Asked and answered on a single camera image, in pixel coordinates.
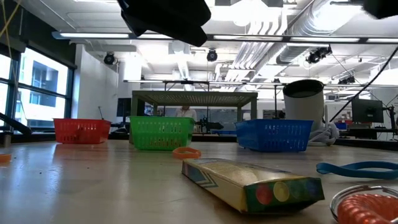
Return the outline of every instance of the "basket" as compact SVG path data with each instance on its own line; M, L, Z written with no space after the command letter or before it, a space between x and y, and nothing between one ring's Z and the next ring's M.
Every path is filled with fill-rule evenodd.
M99 144L109 136L111 123L97 119L54 119L55 139L64 144Z
M238 143L261 152L301 152L307 149L313 121L255 119L235 123Z
M131 116L134 146L141 150L172 151L191 143L192 118Z

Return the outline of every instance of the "box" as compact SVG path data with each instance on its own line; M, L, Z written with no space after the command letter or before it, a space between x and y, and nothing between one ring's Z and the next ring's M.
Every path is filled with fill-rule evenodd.
M226 159L185 159L182 174L241 213L294 213L325 199L319 178Z

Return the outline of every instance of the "table surface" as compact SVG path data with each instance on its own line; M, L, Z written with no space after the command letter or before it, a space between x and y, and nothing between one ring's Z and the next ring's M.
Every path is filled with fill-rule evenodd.
M326 199L288 216L243 215L181 174L169 152L137 151L128 141L100 145L54 142L0 148L12 161L0 164L0 223L334 223L334 194L372 180L320 175L319 162L398 162L396 152L352 147L309 147L303 153L264 154L236 143L194 142L202 157L232 159L322 177Z

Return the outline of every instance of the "computer monitor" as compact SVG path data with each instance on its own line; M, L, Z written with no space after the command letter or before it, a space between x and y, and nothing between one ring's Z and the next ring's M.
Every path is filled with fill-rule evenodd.
M352 107L354 122L384 123L381 101L354 99Z

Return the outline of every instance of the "orange rubber band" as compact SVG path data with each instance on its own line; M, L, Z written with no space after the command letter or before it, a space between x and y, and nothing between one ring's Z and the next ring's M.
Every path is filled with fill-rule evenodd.
M176 159L199 159L201 152L191 147L178 147L173 150L173 157Z
M0 154L0 162L11 161L11 154Z

